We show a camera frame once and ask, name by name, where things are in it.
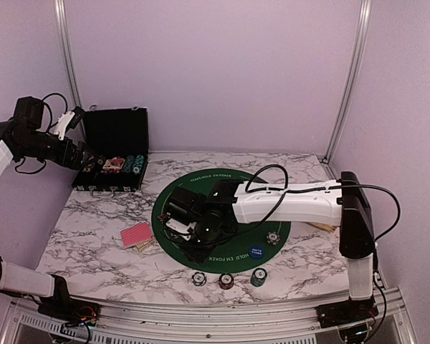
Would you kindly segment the left aluminium frame post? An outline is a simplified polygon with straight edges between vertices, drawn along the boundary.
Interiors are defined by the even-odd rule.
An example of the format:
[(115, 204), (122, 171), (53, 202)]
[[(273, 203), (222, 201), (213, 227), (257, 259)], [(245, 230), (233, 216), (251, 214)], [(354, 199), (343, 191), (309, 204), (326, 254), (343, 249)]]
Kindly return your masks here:
[(75, 64), (72, 56), (65, 1), (54, 0), (54, 11), (55, 11), (55, 18), (57, 23), (59, 43), (60, 43), (61, 52), (62, 52), (62, 61), (64, 64), (64, 70), (67, 76), (70, 97), (75, 105), (81, 107), (82, 101), (80, 97), (79, 87), (77, 84)]

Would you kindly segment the aluminium frame post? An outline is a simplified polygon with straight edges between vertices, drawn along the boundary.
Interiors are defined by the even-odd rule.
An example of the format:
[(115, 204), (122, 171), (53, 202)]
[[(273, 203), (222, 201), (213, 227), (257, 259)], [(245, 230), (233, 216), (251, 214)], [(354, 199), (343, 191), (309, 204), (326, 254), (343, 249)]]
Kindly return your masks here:
[(353, 91), (358, 79), (359, 72), (363, 63), (363, 57), (366, 49), (368, 38), (368, 28), (371, 18), (373, 2), (371, 0), (362, 0), (360, 2), (360, 11), (358, 23), (355, 31), (355, 41), (353, 53), (350, 59), (348, 76), (345, 82), (343, 95), (338, 108), (338, 114), (335, 120), (330, 141), (328, 143), (323, 160), (330, 164), (335, 157), (336, 150), (343, 134), (343, 128), (348, 118)]
[(54, 0), (54, 11), (55, 11), (55, 18), (57, 23), (59, 43), (60, 43), (61, 52), (62, 52), (62, 61), (64, 64), (64, 70), (67, 76), (70, 97), (75, 105), (81, 107), (82, 101), (80, 97), (79, 87), (77, 84), (75, 64), (72, 56), (65, 1)]

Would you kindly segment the blue small blind button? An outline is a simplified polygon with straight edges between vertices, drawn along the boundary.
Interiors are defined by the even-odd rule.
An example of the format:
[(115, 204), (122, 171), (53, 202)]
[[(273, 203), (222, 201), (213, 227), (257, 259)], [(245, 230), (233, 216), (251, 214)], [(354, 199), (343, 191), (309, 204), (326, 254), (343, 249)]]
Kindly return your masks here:
[(254, 245), (249, 248), (249, 256), (254, 259), (261, 259), (265, 256), (265, 249), (263, 246)]

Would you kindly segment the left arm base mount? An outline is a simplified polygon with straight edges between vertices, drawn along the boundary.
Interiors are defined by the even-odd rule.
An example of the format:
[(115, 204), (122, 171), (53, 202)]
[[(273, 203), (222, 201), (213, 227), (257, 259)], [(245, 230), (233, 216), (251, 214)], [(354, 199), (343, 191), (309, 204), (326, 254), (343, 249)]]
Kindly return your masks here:
[(65, 321), (65, 327), (91, 325), (97, 322), (100, 305), (83, 300), (69, 300), (68, 302), (53, 299), (42, 299), (38, 313)]

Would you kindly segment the black poker chip case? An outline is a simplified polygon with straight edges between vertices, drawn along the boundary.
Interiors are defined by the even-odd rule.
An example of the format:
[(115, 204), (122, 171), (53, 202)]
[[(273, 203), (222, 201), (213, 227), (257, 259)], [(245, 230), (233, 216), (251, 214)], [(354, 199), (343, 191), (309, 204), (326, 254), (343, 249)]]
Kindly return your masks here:
[(102, 166), (81, 170), (72, 182), (77, 191), (135, 192), (141, 187), (148, 167), (148, 109), (145, 107), (93, 110), (83, 119), (88, 146), (106, 160), (128, 156), (145, 157), (141, 172), (101, 173)]

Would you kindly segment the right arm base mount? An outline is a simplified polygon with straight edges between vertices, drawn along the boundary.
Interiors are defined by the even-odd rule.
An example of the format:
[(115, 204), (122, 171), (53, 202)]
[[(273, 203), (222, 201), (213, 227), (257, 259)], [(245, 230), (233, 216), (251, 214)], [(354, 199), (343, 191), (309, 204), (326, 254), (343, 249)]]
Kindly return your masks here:
[(374, 300), (346, 300), (315, 308), (317, 320), (321, 328), (331, 328), (339, 325), (347, 325), (373, 318), (379, 314)]

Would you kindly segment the blue white chip stack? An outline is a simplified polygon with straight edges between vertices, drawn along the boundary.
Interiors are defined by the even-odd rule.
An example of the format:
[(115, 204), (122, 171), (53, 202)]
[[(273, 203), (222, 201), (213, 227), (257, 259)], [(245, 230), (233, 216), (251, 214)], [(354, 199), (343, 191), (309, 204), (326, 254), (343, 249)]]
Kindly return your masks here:
[(194, 272), (191, 280), (195, 286), (201, 287), (206, 284), (206, 275), (203, 272)]

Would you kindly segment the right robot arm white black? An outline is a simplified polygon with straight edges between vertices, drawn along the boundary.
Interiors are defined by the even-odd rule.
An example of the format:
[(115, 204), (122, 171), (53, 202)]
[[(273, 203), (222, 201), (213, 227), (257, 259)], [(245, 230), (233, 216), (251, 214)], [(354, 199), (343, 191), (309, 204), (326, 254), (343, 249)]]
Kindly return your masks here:
[(348, 264), (350, 298), (340, 314), (357, 320), (373, 294), (375, 239), (371, 207), (354, 173), (338, 180), (308, 184), (270, 184), (234, 179), (215, 184), (207, 197), (191, 200), (187, 213), (191, 240), (214, 244), (223, 225), (267, 221), (307, 222), (336, 226), (339, 251)]

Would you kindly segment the right aluminium frame post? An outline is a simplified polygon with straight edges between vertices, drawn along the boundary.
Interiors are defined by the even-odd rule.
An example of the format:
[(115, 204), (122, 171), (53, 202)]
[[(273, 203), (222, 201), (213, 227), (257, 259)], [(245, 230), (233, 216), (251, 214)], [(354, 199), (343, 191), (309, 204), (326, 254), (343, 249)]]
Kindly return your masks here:
[(336, 150), (343, 134), (343, 128), (348, 118), (353, 91), (358, 79), (359, 72), (363, 63), (363, 57), (366, 49), (368, 38), (368, 28), (371, 18), (373, 2), (371, 0), (362, 0), (360, 2), (360, 11), (358, 23), (355, 31), (355, 41), (353, 53), (350, 59), (348, 76), (345, 82), (343, 95), (338, 108), (338, 114), (335, 120), (330, 141), (328, 143), (323, 160), (330, 164), (335, 157)]

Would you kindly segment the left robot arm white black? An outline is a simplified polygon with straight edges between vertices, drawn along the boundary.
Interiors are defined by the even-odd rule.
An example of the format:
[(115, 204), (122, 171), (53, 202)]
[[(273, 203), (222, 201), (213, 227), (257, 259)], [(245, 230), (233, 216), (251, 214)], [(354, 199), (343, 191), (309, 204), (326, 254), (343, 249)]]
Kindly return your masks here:
[(11, 163), (0, 177), (0, 256), (35, 269), (77, 172), (49, 162), (43, 171), (27, 175), (15, 166)]

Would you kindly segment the woven bamboo tray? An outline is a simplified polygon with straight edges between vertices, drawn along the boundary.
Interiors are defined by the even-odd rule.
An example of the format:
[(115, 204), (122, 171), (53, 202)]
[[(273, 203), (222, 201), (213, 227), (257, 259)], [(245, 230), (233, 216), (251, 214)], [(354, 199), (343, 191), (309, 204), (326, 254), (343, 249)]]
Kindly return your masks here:
[(335, 230), (338, 228), (338, 226), (332, 226), (332, 225), (328, 225), (328, 224), (321, 224), (321, 223), (315, 223), (315, 222), (309, 222), (308, 224), (310, 226), (317, 228), (317, 229), (328, 231), (330, 233), (334, 233)]

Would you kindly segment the card decks in case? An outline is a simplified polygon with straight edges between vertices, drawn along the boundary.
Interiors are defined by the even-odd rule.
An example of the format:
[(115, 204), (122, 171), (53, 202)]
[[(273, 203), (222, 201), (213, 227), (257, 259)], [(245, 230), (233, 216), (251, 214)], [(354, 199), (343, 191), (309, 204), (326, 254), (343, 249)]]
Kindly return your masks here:
[(117, 174), (121, 172), (125, 164), (125, 159), (121, 157), (115, 157), (107, 159), (102, 166), (101, 173), (103, 174)]

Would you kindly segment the front aluminium rail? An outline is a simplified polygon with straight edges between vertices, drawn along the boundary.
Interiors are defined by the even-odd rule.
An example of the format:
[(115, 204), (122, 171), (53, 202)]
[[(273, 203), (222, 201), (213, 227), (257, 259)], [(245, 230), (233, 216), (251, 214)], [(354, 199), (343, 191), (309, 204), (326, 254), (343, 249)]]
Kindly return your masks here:
[(346, 292), (239, 305), (153, 305), (98, 300), (90, 327), (63, 328), (31, 300), (11, 301), (0, 343), (416, 343), (398, 288), (375, 293), (378, 315), (331, 325), (328, 303)]

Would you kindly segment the teal black chip stack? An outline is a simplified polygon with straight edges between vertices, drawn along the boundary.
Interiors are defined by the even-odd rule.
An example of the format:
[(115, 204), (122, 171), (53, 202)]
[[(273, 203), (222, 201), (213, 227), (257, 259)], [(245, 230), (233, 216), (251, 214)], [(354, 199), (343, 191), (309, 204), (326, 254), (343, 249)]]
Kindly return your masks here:
[(267, 279), (267, 271), (264, 268), (256, 268), (250, 277), (250, 283), (254, 287), (261, 287)]

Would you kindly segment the brown black chip stack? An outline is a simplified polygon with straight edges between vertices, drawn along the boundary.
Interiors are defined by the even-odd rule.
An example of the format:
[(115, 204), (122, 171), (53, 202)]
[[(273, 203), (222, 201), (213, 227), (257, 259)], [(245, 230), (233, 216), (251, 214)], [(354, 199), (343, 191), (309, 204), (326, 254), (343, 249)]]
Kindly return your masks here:
[(230, 273), (223, 273), (219, 276), (218, 285), (223, 290), (229, 290), (234, 286), (234, 277)]

